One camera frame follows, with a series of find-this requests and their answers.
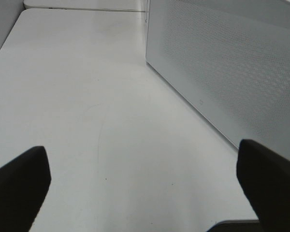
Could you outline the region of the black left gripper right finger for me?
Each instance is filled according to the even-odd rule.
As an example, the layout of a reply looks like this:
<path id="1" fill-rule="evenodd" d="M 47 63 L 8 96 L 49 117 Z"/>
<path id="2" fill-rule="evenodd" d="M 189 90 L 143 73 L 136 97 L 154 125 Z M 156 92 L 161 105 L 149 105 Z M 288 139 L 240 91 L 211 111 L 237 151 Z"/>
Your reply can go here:
<path id="1" fill-rule="evenodd" d="M 266 232 L 290 232 L 290 161 L 248 139 L 240 142 L 236 176 Z"/>

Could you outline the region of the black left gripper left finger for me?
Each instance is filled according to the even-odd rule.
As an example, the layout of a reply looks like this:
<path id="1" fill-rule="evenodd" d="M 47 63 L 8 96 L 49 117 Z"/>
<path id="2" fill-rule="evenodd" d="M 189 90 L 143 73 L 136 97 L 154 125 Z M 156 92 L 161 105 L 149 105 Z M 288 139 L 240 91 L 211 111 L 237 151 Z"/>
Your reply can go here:
<path id="1" fill-rule="evenodd" d="M 0 167 L 0 232 L 28 232 L 48 193 L 46 150 L 35 146 Z"/>

